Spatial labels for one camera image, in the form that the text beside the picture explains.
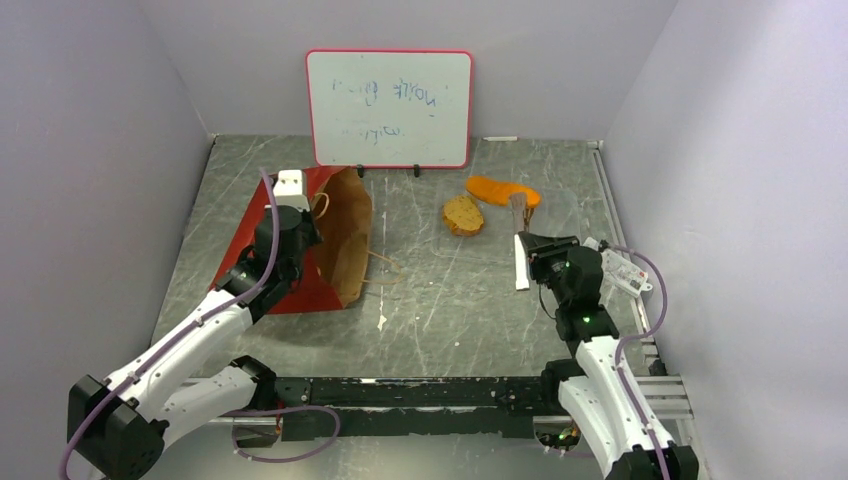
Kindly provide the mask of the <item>orange fake baguette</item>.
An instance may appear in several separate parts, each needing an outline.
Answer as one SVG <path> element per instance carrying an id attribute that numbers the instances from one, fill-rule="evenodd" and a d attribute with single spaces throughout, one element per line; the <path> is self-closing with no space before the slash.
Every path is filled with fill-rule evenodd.
<path id="1" fill-rule="evenodd" d="M 528 208 L 536 208 L 542 201 L 541 195 L 526 185 L 497 181 L 485 176 L 470 176 L 465 182 L 465 188 L 476 199 L 491 205 L 510 206 L 510 198 L 514 194 L 524 194 Z"/>

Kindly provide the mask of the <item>red paper bag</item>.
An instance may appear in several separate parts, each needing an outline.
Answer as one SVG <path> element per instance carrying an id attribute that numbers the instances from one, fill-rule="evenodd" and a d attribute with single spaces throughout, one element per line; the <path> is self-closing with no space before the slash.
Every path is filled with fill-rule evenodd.
<path id="1" fill-rule="evenodd" d="M 286 295 L 272 315 L 342 310 L 356 301 L 366 283 L 373 220 L 372 199 L 350 167 L 304 170 L 307 197 L 320 205 L 322 237 L 305 260 L 303 285 Z"/>

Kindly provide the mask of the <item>orange fake bread piece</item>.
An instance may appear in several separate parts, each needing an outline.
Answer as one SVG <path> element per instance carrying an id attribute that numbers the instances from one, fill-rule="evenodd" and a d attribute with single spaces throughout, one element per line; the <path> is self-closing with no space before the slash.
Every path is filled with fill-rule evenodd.
<path id="1" fill-rule="evenodd" d="M 482 212 L 468 195 L 457 195 L 446 201 L 442 206 L 442 219 L 454 236 L 475 236 L 485 225 Z"/>

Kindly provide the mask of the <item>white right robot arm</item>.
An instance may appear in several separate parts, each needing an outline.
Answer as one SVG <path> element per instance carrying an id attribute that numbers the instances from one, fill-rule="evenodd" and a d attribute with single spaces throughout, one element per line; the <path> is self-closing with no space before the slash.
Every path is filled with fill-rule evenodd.
<path id="1" fill-rule="evenodd" d="M 570 352 L 543 370 L 542 406 L 571 417 L 607 479 L 698 478 L 694 449 L 678 444 L 662 425 L 625 356 L 628 344 L 653 336 L 663 322 L 624 336 L 601 302 L 606 280 L 635 297 L 654 286 L 665 292 L 657 266 L 606 241 L 532 234 L 527 194 L 509 195 L 508 204 L 516 226 L 517 287 L 535 282 L 552 293 L 556 309 L 550 316 Z"/>

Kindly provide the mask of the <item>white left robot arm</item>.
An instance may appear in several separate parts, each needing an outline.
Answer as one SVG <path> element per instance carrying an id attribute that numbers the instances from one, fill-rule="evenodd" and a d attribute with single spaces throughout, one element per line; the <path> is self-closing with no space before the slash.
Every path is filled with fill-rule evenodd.
<path id="1" fill-rule="evenodd" d="M 139 479 L 169 446 L 208 421 L 276 407 L 275 373 L 250 356 L 207 380 L 183 383 L 290 293 L 319 241 L 308 206 L 266 206 L 253 242 L 190 315 L 105 379 L 86 375 L 71 388 L 61 478 L 76 452 L 108 479 Z"/>

